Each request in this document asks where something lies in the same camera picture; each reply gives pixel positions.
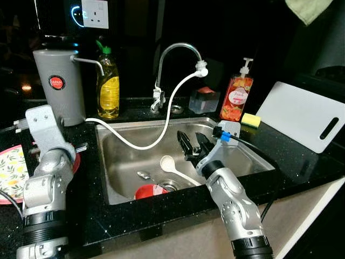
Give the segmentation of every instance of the plate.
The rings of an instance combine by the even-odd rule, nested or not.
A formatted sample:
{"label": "plate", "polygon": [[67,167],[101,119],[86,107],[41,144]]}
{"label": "plate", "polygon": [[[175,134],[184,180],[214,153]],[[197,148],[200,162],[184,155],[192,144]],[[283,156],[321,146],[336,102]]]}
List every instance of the plate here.
{"label": "plate", "polygon": [[[12,196],[18,203],[23,202],[23,187],[29,179],[21,145],[0,152],[0,189]],[[11,204],[0,195],[0,205]]]}

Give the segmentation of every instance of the yellow sponge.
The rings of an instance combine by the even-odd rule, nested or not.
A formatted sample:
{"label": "yellow sponge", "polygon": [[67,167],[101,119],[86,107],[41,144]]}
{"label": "yellow sponge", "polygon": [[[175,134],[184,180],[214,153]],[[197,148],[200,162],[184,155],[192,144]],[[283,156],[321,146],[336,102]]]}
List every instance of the yellow sponge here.
{"label": "yellow sponge", "polygon": [[242,117],[241,123],[252,126],[254,128],[259,127],[261,122],[261,118],[259,116],[255,116],[253,114],[245,113]]}

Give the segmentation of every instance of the stainless steel sink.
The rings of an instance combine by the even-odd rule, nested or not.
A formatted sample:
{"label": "stainless steel sink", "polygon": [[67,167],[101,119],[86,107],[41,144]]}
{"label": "stainless steel sink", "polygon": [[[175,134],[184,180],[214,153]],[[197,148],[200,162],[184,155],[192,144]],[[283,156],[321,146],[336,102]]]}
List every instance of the stainless steel sink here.
{"label": "stainless steel sink", "polygon": [[[130,142],[146,146],[157,139],[164,126],[164,120],[127,122],[111,124]],[[212,130],[216,126],[209,118],[175,119],[170,120],[168,130],[162,139],[152,149],[138,151],[128,147],[107,129],[98,125],[98,145],[103,169],[103,187],[106,189],[107,199],[110,205],[130,201],[134,198],[135,191],[142,185],[149,183],[166,186],[170,190],[193,187],[185,179],[166,173],[160,167],[160,159],[164,155],[171,155],[177,170],[193,178],[201,184],[205,178],[199,176],[192,164],[184,160],[182,149],[177,141],[177,131],[185,132],[193,146],[198,146],[195,132],[205,134],[211,141]],[[248,175],[270,170],[273,167],[261,159],[244,145],[234,147],[229,151],[229,159],[223,161],[236,176]],[[151,179],[145,180],[137,175],[138,171],[145,171],[151,175]]]}

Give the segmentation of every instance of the wall switch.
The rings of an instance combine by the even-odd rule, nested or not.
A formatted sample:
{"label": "wall switch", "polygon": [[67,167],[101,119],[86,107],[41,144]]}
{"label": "wall switch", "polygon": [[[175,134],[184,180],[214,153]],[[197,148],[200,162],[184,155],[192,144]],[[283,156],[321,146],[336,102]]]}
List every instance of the wall switch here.
{"label": "wall switch", "polygon": [[108,2],[102,0],[81,0],[84,27],[109,29]]}

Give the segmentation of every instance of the white hose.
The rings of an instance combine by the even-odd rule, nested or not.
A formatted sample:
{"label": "white hose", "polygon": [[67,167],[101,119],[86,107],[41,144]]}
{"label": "white hose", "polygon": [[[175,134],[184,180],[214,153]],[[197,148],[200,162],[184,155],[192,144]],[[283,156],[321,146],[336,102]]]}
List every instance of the white hose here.
{"label": "white hose", "polygon": [[177,90],[189,79],[191,79],[192,77],[197,77],[200,74],[200,71],[196,71],[193,74],[190,74],[189,76],[185,77],[181,82],[178,83],[178,85],[175,87],[175,89],[173,90],[170,100],[169,100],[169,104],[168,104],[168,113],[167,113],[167,118],[165,121],[165,125],[164,125],[164,129],[161,133],[161,135],[156,139],[155,142],[153,142],[151,145],[148,145],[146,147],[139,147],[137,145],[134,145],[132,143],[130,143],[127,139],[125,139],[123,136],[121,136],[116,130],[114,130],[113,128],[110,127],[110,125],[100,119],[96,119],[96,118],[87,118],[85,121],[94,121],[97,122],[99,124],[101,124],[102,126],[104,126],[105,128],[107,128],[108,130],[110,130],[115,136],[117,136],[121,141],[123,141],[126,145],[137,149],[137,150],[148,150],[150,148],[153,148],[154,146],[156,146],[164,137],[165,132],[167,131],[168,128],[168,124],[169,124],[169,118],[170,118],[170,109],[171,109],[171,104],[173,103],[173,98],[177,92]]}

